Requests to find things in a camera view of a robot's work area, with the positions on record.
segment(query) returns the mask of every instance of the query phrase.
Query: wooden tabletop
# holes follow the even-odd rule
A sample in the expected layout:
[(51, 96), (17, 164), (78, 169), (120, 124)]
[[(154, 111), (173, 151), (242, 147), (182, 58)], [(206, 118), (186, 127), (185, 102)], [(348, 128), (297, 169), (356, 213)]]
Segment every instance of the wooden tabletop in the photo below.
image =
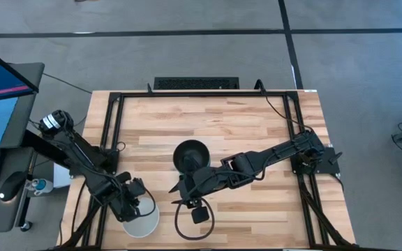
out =
[[(101, 141), (109, 93), (94, 91), (91, 98), (83, 137), (95, 146)], [(269, 100), (284, 114), (281, 98), (271, 97)], [(304, 123), (314, 128), (322, 143), (329, 143), (318, 93), (299, 91), (299, 101)], [(110, 137), (116, 110), (117, 107), (114, 107)], [(177, 183), (179, 176), (172, 164), (173, 151), (187, 139), (197, 139), (206, 144), (211, 154), (211, 165), (219, 166), (221, 158), (267, 149), (289, 140), (289, 135), (285, 119), (260, 97), (127, 98), (119, 134), (119, 141), (125, 142), (126, 149), (120, 153), (118, 173), (128, 171), (133, 177), (144, 180), (157, 201), (161, 218), (151, 235), (131, 238), (108, 209), (102, 248), (308, 247), (297, 178), (291, 172), (289, 160), (269, 167), (263, 181), (204, 197), (215, 214), (212, 235), (201, 241), (186, 241), (178, 236), (174, 229), (176, 205), (170, 202), (179, 199), (179, 193), (169, 194), (168, 191)], [(354, 242), (341, 185), (327, 174), (316, 177), (325, 215), (344, 238)], [(75, 202), (82, 182), (83, 178), (75, 178), (70, 185), (61, 224), (64, 240), (70, 236)], [(75, 228), (87, 212), (89, 197), (85, 189)], [(314, 213), (311, 215), (316, 242), (320, 243), (317, 219)], [(90, 243), (95, 240), (98, 221), (94, 222)], [(183, 206), (179, 227), (185, 235), (204, 234), (210, 224), (210, 220), (193, 224), (190, 211)]]

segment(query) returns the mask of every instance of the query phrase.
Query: black metal frame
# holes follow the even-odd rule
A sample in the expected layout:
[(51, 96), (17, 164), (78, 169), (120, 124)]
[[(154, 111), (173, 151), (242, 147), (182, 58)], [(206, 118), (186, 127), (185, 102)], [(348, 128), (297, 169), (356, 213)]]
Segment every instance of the black metal frame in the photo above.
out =
[[(258, 84), (256, 84), (255, 89), (259, 89), (259, 88), (260, 88), (260, 86)], [(290, 104), (289, 104), (289, 99), (291, 99), (294, 103), (297, 121), (299, 122), (299, 129), (301, 132), (304, 131), (304, 127), (301, 126), (301, 125), (303, 125), (303, 118), (302, 118), (302, 112), (301, 112), (301, 107), (299, 104), (299, 96), (298, 96), (297, 91), (266, 91), (265, 94), (269, 97), (280, 97), (283, 99), (283, 106), (285, 108), (285, 114), (286, 114), (287, 118), (289, 118), (289, 119), (291, 119), (291, 111), (290, 111)], [(182, 91), (182, 92), (173, 92), (173, 91), (153, 92), (151, 90), (148, 90), (145, 92), (135, 92), (135, 93), (119, 93), (119, 92), (110, 93), (110, 97), (108, 99), (108, 105), (107, 105), (107, 112), (105, 115), (105, 123), (103, 125), (103, 132), (102, 132), (102, 137), (101, 137), (101, 141), (100, 141), (100, 147), (103, 148), (107, 144), (107, 136), (108, 136), (108, 131), (110, 128), (110, 121), (111, 121), (111, 117), (112, 117), (112, 113), (113, 113), (114, 102), (116, 102), (116, 101), (119, 102), (119, 105), (117, 106), (117, 114), (116, 114), (116, 118), (114, 120), (114, 132), (113, 132), (113, 137), (112, 137), (112, 142), (111, 142), (112, 149), (114, 147), (116, 147), (117, 142), (118, 142), (122, 112), (124, 110), (124, 102), (125, 102), (126, 98), (230, 97), (230, 96), (262, 97), (262, 94), (260, 91), (257, 91), (257, 90), (255, 90), (255, 91)], [(288, 132), (290, 134), (290, 138), (292, 139), (295, 135), (294, 124), (293, 124), (293, 122), (291, 122), (289, 120), (287, 120), (287, 123), (288, 123)], [(301, 187), (301, 185), (304, 184), (304, 175), (303, 174), (296, 174), (296, 175), (297, 175), (299, 187)], [(315, 179), (315, 174), (310, 174), (309, 177), (310, 177), (311, 187), (312, 187), (312, 191), (313, 191), (313, 199), (314, 199), (315, 203), (317, 204), (317, 207), (320, 210), (322, 210), (319, 192), (318, 192), (318, 186), (317, 186), (317, 182)], [(91, 198), (90, 203), (89, 203), (89, 208), (91, 208), (92, 204), (93, 204), (93, 199)], [(310, 215), (308, 203), (302, 196), (301, 196), (301, 204), (302, 204), (302, 209), (303, 209), (303, 213), (304, 213), (306, 232), (308, 234), (308, 243), (311, 248), (316, 245), (313, 224), (311, 222), (311, 215)], [(98, 221), (98, 228), (97, 228), (97, 234), (96, 234), (96, 244), (88, 245), (89, 235), (91, 233), (91, 228), (89, 227), (85, 232), (84, 238), (82, 240), (81, 248), (101, 249), (102, 240), (103, 240), (103, 232), (104, 232), (104, 228), (105, 228), (106, 212), (107, 212), (107, 208), (105, 206), (102, 208), (102, 211), (100, 212), (100, 218)], [(320, 233), (321, 233), (321, 237), (322, 237), (322, 243), (324, 245), (329, 245), (326, 229), (324, 228), (324, 226), (322, 225), (321, 222), (319, 222), (319, 225), (320, 225)]]

